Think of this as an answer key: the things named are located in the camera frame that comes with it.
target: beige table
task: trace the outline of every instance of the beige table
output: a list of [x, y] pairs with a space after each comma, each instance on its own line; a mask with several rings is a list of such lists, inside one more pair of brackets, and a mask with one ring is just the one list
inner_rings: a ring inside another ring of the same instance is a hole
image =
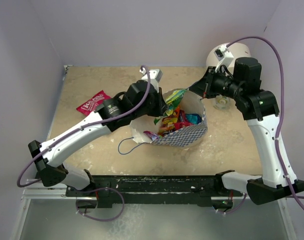
[[[186, 88], [199, 80], [202, 67], [156, 67], [162, 70], [163, 92]], [[71, 67], [65, 78], [50, 138], [80, 122], [84, 115], [76, 107], [100, 90], [114, 96], [141, 79], [139, 67]], [[128, 155], [117, 152], [119, 142], [131, 137], [128, 126], [89, 143], [67, 159], [67, 163], [90, 170], [93, 175], [213, 175], [226, 170], [262, 174], [254, 138], [234, 102], [229, 110], [217, 110], [204, 99], [208, 132], [197, 146], [180, 149], [145, 144]], [[127, 152], [136, 146], [123, 143]]]

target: white cylinder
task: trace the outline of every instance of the white cylinder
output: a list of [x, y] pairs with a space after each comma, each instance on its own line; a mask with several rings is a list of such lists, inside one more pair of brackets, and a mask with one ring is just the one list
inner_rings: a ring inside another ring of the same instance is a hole
[[[216, 57], [216, 55], [214, 54], [214, 51], [220, 46], [216, 46], [215, 48], [213, 48], [210, 51], [210, 54], [208, 54], [207, 59], [206, 59], [206, 67], [209, 66], [213, 66], [216, 67], [218, 64], [218, 59]], [[234, 64], [235, 64], [235, 60], [241, 57], [251, 57], [251, 52], [248, 48], [248, 46], [246, 46], [245, 44], [242, 43], [234, 43], [233, 45], [231, 45], [229, 48], [230, 52], [233, 54], [234, 59], [232, 61], [232, 63], [228, 66], [228, 70], [233, 73], [234, 72]]]

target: gray floor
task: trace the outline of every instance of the gray floor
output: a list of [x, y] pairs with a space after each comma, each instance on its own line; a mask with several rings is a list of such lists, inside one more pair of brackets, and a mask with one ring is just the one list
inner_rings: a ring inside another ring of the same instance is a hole
[[[95, 209], [90, 215], [112, 217], [121, 205]], [[75, 214], [74, 200], [32, 200], [21, 240], [287, 240], [277, 202], [250, 200], [235, 213], [216, 214], [194, 205], [126, 205], [112, 222]]]

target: table surface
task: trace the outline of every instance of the table surface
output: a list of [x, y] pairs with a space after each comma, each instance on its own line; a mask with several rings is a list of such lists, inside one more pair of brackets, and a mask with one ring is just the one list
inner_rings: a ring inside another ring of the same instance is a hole
[[[120, 211], [92, 209], [96, 218]], [[254, 205], [246, 200], [234, 213], [222, 216], [211, 207], [196, 205], [127, 204], [110, 222], [97, 222], [75, 214], [75, 201], [32, 199], [20, 240], [288, 240], [277, 201]]]
[[[151, 67], [161, 69], [163, 92], [186, 88], [205, 73], [203, 67]], [[97, 92], [109, 96], [123, 92], [141, 79], [139, 67], [70, 67], [53, 120], [49, 138], [66, 131], [84, 119], [76, 110]], [[206, 108], [208, 132], [202, 141], [188, 149], [145, 144], [128, 155], [117, 151], [119, 142], [131, 137], [128, 126], [87, 144], [67, 159], [67, 163], [90, 170], [92, 175], [214, 175], [226, 170], [261, 175], [262, 168], [255, 141], [235, 102], [227, 110], [213, 107], [212, 99], [202, 102]], [[121, 150], [136, 146], [125, 141]]]

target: black bracket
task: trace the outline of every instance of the black bracket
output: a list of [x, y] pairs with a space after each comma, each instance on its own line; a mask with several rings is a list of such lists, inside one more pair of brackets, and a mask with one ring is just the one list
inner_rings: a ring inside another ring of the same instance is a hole
[[[40, 147], [41, 144], [36, 140], [28, 144], [28, 149], [30, 150], [33, 158], [40, 153]], [[39, 157], [34, 163], [37, 169], [37, 174], [41, 178], [43, 185], [45, 187], [51, 187], [62, 182], [66, 178], [68, 171], [63, 165], [56, 168], [46, 164], [47, 162], [48, 160], [46, 158], [44, 159], [43, 157]]]
[[[192, 204], [200, 207], [212, 207], [212, 197], [226, 197], [230, 190], [223, 188], [217, 175], [192, 176], [111, 176], [93, 175], [96, 188], [110, 187], [118, 190], [126, 204]], [[121, 198], [113, 191], [102, 190], [98, 193], [98, 208], [111, 208], [121, 204]], [[233, 191], [235, 197], [242, 193]], [[95, 197], [96, 193], [82, 193], [68, 187], [67, 197]]]
[[[295, 180], [295, 183], [293, 184], [293, 188], [295, 193], [303, 192], [304, 181]], [[292, 195], [289, 186], [283, 187], [280, 185], [277, 186], [277, 188], [266, 186], [264, 185], [262, 178], [249, 180], [246, 185], [246, 189], [248, 196], [251, 198], [253, 203], [257, 205], [266, 204]]]

